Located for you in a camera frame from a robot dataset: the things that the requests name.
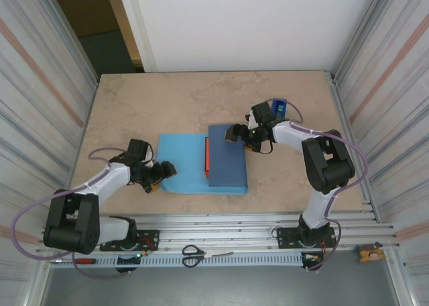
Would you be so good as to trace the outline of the blue wrapping paper sheet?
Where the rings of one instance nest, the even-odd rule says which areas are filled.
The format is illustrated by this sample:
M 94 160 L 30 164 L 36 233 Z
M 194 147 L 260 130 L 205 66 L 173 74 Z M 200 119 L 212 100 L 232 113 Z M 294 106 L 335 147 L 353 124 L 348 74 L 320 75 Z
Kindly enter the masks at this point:
M 229 124 L 210 125 L 206 134 L 162 134 L 157 159 L 169 161 L 177 175 L 161 183 L 164 191 L 192 195 L 244 195 L 247 193 L 245 146 L 225 140 Z M 209 179 L 204 175 L 204 139 L 209 137 Z

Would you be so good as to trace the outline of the blue tape dispenser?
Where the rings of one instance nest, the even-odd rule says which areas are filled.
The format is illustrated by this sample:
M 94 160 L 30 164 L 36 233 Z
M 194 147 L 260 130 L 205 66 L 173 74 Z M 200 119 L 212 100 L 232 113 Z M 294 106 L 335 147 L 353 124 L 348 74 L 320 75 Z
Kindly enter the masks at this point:
M 285 118 L 288 102 L 285 99 L 274 99 L 271 104 L 271 110 L 277 119 Z

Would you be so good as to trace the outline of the small wooden toy figure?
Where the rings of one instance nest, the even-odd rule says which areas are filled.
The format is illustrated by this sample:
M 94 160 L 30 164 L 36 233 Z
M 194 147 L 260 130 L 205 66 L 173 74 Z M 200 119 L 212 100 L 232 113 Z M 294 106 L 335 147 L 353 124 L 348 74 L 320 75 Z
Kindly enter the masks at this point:
M 359 253 L 359 262 L 375 262 L 378 260 L 385 260 L 386 255 L 382 249 L 383 245 L 379 242 L 373 244 L 356 245 L 355 251 Z

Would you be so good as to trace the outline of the brown wooden door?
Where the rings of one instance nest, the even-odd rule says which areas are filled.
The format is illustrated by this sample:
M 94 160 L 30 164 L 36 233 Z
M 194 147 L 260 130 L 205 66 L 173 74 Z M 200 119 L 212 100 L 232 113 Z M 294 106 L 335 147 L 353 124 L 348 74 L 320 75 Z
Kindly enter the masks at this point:
M 117 23 L 109 0 L 57 0 L 77 37 L 117 31 Z

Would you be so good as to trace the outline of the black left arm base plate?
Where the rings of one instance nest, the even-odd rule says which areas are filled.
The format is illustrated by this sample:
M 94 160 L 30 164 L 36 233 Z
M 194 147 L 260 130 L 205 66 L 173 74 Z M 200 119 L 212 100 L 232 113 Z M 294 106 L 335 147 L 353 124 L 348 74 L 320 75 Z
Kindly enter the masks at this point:
M 158 250 L 160 231 L 156 229 L 137 230 L 136 240 L 110 241 L 99 246 L 102 252 L 147 252 Z

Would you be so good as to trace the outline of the black-handled scissors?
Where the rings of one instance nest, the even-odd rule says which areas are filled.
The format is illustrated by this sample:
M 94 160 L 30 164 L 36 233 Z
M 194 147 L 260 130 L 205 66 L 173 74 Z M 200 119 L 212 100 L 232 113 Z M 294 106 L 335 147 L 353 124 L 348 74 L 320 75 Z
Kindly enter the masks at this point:
M 195 266 L 198 266 L 203 260 L 208 258 L 230 256 L 232 254 L 233 252 L 206 252 L 195 245 L 187 245 L 182 249 L 182 265 L 186 268 L 194 268 Z

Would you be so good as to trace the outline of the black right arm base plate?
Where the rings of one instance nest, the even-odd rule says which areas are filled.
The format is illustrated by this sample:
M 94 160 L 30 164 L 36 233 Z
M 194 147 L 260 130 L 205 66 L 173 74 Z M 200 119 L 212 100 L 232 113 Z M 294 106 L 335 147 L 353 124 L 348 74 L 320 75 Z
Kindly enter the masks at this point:
M 337 243 L 332 227 L 322 227 L 320 229 L 278 227 L 275 229 L 275 238 L 279 249 L 333 248 Z

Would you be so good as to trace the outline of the red-handled screwdriver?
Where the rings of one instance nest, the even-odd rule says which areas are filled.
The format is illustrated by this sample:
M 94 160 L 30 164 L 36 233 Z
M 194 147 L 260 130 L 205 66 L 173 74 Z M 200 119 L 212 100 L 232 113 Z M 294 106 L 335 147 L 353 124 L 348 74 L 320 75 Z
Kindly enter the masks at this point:
M 96 264 L 97 260 L 95 258 L 75 258 L 75 259 L 57 258 L 57 259 L 50 260 L 49 263 L 51 263 L 51 264 L 73 264 L 73 263 L 76 263 L 77 265 L 83 265 L 83 264 Z

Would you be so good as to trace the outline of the white door frame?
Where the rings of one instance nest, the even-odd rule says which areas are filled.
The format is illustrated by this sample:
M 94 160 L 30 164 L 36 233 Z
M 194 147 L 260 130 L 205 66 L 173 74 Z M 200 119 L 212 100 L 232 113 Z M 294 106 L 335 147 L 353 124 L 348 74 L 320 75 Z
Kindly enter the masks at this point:
M 157 72 L 158 68 L 151 49 L 139 0 L 122 0 L 122 3 L 144 71 L 151 73 Z

